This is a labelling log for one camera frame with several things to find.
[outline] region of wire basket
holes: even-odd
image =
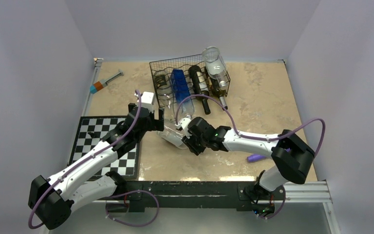
[[[193,90],[193,82],[191,81],[189,75],[188,75],[188,69],[193,66],[197,65],[200,67],[201,72],[204,75],[204,79],[206,82],[206,85],[208,87],[208,90],[210,92],[211,96],[214,96],[211,92],[211,82],[210,82],[210,77],[208,76],[207,70],[206,70],[206,65],[202,59],[202,55],[192,55],[192,56],[187,56],[187,57],[181,57],[181,58],[173,58],[173,59],[166,59],[166,60],[159,60],[159,61],[153,61],[150,62],[150,69],[151,69],[151,78],[152,82],[154,85],[154,91],[155,95],[157,97],[157,102],[160,107],[165,106],[165,104],[162,102],[163,98],[164,99],[171,99],[171,103],[177,103],[174,95],[174,91],[166,93],[166,96],[164,97],[161,95],[159,92],[157,92],[157,85],[156,85],[156,79],[154,78],[154,74],[160,73],[160,75],[165,75],[165,82],[171,83],[170,82],[170,75],[173,71],[173,69],[180,69],[183,70],[184,72],[184,77],[186,79],[187,85],[188,85],[188,90],[190,94],[194,94]],[[230,87],[230,76],[228,74],[228,71],[226,71],[226,75],[224,76],[226,83],[227,83],[227,89],[225,91],[225,96],[227,96],[228,89]]]

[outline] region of gray floor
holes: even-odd
[[[155,209],[145,213],[129,213],[121,220],[132,223],[148,221]],[[133,228],[105,219],[104,204],[90,204],[74,213],[51,234],[232,234],[287,233],[329,234],[326,215],[321,203],[288,203],[275,218],[256,220],[251,212],[233,209],[160,209],[157,219],[149,226]]]

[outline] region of chessboard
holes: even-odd
[[[105,136],[108,131],[115,128],[125,118],[126,116],[81,117],[68,166],[93,149],[101,137]],[[102,168],[89,180],[97,180],[109,171],[116,171],[123,178],[136,179],[138,176],[139,154],[140,144],[138,143],[134,149],[130,150],[117,161]]]

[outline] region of marble table surface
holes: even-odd
[[[229,62],[231,85],[226,101],[237,128],[260,134],[281,133],[300,126],[300,117],[283,62]],[[153,92],[148,62],[103,62],[98,80],[107,79],[118,69],[125,75],[94,94],[89,116],[127,115],[128,103],[136,102],[134,90]],[[195,116],[204,117],[217,127],[231,126],[230,119],[219,106],[209,101],[211,114],[205,115],[198,101]],[[305,139],[303,131],[298,135]],[[274,166],[270,159],[248,163],[248,153],[221,152],[206,149],[199,156],[188,149],[180,150],[156,133],[147,132],[141,141],[138,180],[255,180],[262,171]],[[316,181],[312,167],[308,181]]]

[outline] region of white wall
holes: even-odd
[[[66,165],[93,67],[63,0],[0,1],[0,233],[33,232],[31,181]]]
[[[199,54],[285,59],[319,0],[66,0],[91,53],[121,60]]]
[[[327,122],[315,169],[342,232],[374,233],[374,0],[322,0],[287,67],[302,120]]]

